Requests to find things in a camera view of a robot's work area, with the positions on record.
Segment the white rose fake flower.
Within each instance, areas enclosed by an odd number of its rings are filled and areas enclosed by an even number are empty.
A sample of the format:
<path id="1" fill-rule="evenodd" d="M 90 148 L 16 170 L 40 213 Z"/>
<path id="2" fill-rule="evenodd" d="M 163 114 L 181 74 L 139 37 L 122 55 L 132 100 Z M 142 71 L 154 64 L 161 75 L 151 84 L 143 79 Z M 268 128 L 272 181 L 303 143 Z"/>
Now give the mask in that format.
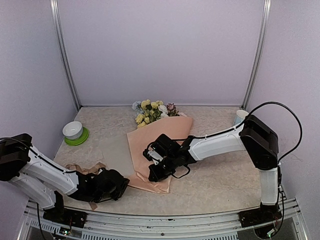
<path id="1" fill-rule="evenodd" d="M 165 105 L 163 105 L 163 104 L 159 105 L 158 110 L 161 112 L 161 114 L 160 114 L 161 119 L 169 117 L 169 115 L 168 115 L 169 112 L 168 112 L 168 109 Z"/>

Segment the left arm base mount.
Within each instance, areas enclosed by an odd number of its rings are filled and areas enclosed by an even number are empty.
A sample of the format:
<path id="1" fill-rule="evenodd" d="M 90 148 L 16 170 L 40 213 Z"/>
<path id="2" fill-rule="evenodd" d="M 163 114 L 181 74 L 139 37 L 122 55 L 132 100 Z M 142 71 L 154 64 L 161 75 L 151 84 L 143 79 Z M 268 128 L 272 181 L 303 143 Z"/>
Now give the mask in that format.
<path id="1" fill-rule="evenodd" d="M 87 213 L 68 208 L 65 208 L 62 212 L 45 210 L 43 218 L 54 223 L 83 229 L 87 220 Z"/>

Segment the tan satin ribbon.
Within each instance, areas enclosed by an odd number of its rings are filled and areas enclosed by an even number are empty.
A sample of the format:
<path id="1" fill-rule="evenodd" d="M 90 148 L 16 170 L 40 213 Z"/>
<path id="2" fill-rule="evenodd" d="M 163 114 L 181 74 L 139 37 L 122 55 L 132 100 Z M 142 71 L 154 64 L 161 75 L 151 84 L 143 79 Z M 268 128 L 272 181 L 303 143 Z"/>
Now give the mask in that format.
<path id="1" fill-rule="evenodd" d="M 69 171 L 76 173 L 78 184 L 76 192 L 68 195 L 70 198 L 86 202 L 89 204 L 92 211 L 98 208 L 98 204 L 102 199 L 101 191 L 97 189 L 97 180 L 100 180 L 100 175 L 106 170 L 106 165 L 98 162 L 92 167 L 83 168 L 78 164 L 67 164 L 65 166 Z"/>

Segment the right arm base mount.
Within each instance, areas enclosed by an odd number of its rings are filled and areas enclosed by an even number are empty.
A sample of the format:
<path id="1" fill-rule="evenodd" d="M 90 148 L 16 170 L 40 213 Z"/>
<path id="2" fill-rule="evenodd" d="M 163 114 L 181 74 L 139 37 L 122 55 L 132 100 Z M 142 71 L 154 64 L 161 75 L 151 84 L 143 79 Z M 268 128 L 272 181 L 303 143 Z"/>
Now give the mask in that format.
<path id="1" fill-rule="evenodd" d="M 278 207 L 263 208 L 258 207 L 250 210 L 244 210 L 238 213 L 242 228 L 256 226 L 282 218 L 282 213 Z"/>

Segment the yellow rose fake flower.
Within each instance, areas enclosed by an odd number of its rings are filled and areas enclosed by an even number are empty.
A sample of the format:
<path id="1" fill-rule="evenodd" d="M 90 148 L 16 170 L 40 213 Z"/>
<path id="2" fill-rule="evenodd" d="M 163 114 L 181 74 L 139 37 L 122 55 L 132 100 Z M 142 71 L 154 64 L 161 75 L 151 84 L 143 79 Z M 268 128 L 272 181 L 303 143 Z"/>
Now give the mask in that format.
<path id="1" fill-rule="evenodd" d="M 143 100 L 141 102 L 141 107 L 144 111 L 144 119 L 135 119 L 137 128 L 142 128 L 150 123 L 161 119 L 161 112 L 158 109 L 159 105 L 164 105 L 164 103 L 161 100 L 151 101 L 149 99 Z"/>

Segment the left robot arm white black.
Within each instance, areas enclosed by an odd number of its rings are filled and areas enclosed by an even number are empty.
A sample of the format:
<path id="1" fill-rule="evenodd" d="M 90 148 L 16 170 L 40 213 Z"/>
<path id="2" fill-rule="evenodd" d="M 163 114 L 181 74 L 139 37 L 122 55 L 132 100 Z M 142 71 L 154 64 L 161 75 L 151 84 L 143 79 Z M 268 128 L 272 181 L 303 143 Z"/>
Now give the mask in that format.
<path id="1" fill-rule="evenodd" d="M 114 169 L 84 174 L 62 167 L 42 154 L 27 133 L 0 139 L 0 180 L 20 188 L 61 223 L 70 218 L 63 195 L 87 203 L 116 201 L 130 182 Z"/>

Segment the mauve bud fake flower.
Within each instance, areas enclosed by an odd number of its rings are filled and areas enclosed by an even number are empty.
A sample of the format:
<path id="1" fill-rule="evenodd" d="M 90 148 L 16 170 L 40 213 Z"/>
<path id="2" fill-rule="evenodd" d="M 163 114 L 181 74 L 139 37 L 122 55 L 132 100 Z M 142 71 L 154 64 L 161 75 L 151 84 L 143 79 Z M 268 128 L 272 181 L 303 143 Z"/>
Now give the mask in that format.
<path id="1" fill-rule="evenodd" d="M 166 105 L 166 109 L 167 109 L 167 115 L 169 117 L 187 117 L 186 114 L 184 114 L 183 112 L 179 112 L 177 110 L 177 107 L 174 103 L 168 103 Z"/>

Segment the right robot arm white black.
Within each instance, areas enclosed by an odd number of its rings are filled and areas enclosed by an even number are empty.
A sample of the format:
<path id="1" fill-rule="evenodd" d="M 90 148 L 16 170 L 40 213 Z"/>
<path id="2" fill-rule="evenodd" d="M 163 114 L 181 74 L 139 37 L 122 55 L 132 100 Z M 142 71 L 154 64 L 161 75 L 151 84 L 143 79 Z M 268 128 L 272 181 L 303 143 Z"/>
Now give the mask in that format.
<path id="1" fill-rule="evenodd" d="M 150 182 L 160 182 L 174 176 L 179 167 L 188 168 L 204 159 L 231 152 L 246 151 L 260 176 L 261 207 L 256 218 L 266 222 L 275 212 L 281 185 L 279 138 L 274 130 L 252 111 L 242 122 L 217 133 L 171 139 L 161 134 L 143 151 L 152 164 L 148 167 Z"/>

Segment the blue hydrangea fake flower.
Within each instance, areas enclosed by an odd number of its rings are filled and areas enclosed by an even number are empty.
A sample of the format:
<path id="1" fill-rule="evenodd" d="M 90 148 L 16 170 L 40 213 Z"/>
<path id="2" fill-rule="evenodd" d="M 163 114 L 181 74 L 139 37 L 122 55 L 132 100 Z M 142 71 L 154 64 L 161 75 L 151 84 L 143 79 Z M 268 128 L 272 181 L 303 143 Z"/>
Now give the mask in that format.
<path id="1" fill-rule="evenodd" d="M 145 118 L 144 111 L 141 107 L 141 103 L 141 101 L 135 101 L 131 106 L 131 108 L 136 112 L 136 120 L 143 120 Z"/>

